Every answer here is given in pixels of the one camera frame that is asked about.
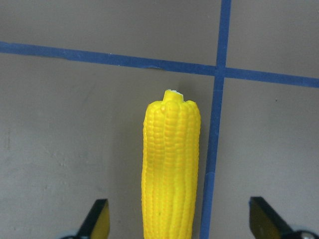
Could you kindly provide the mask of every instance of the plastic corn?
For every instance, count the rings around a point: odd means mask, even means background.
[[[200,114],[166,90],[149,104],[143,128],[142,213],[145,239],[190,239],[195,211]]]

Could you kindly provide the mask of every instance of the gray surface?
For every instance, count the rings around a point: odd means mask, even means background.
[[[226,79],[211,238],[254,238],[251,196],[319,232],[318,102],[318,89]]]
[[[1,0],[1,41],[214,65],[220,1]]]
[[[142,238],[144,114],[172,88],[203,120],[198,238],[211,77],[5,54],[0,66],[1,237],[55,238],[108,198],[110,238]]]
[[[319,77],[319,3],[232,3],[228,67]],[[2,0],[0,40],[215,64],[220,1]],[[142,121],[175,88],[202,114],[213,79],[0,54],[0,237],[54,238],[108,197],[110,239],[142,238]],[[211,238],[253,238],[250,196],[319,232],[318,89],[227,79]]]
[[[318,78],[317,0],[232,1],[227,66]]]

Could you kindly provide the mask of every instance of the yellow corn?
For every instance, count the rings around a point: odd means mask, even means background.
[[[200,114],[166,90],[144,120],[142,213],[145,239],[190,239],[195,211]]]

